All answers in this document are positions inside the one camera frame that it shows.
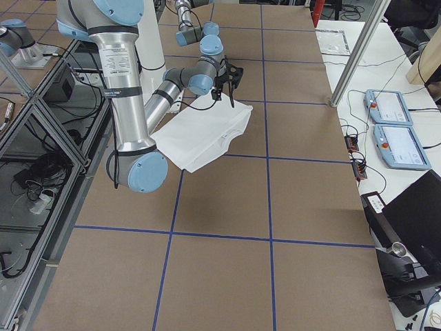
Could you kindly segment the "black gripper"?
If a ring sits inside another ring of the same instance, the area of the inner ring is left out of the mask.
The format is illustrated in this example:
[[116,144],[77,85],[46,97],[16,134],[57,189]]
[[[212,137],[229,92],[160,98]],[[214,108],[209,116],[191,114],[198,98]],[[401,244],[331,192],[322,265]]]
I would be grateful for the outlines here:
[[234,108],[234,65],[224,61],[220,72],[215,78],[215,88],[211,90],[211,96],[214,101],[221,100],[221,90],[224,85],[228,87],[228,95],[231,107]]

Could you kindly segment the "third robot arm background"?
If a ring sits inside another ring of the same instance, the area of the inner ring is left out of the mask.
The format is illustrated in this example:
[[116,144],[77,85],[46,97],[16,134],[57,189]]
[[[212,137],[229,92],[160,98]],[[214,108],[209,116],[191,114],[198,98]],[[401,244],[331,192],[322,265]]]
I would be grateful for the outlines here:
[[43,69],[59,48],[38,44],[22,20],[7,19],[1,22],[1,51],[16,68]]

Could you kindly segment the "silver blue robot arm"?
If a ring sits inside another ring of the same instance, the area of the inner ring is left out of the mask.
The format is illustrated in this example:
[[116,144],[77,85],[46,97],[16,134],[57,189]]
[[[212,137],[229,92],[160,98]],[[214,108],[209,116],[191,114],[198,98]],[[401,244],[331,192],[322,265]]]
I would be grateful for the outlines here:
[[201,24],[195,8],[206,6],[212,3],[208,0],[189,1],[179,0],[174,2],[174,9],[178,17],[178,32],[176,33],[176,42],[179,46],[188,46],[198,43],[203,37],[208,35],[219,36],[220,29],[217,23],[208,21]]
[[95,43],[103,70],[103,94],[112,106],[114,149],[106,168],[114,186],[149,193],[163,184],[168,173],[166,158],[150,134],[166,112],[188,89],[196,95],[211,94],[220,101],[223,87],[238,87],[243,69],[224,55],[218,25],[208,21],[191,27],[194,8],[206,1],[176,1],[180,45],[198,43],[201,56],[195,66],[172,68],[148,101],[143,100],[135,42],[144,14],[142,1],[57,1],[59,32],[67,37]]

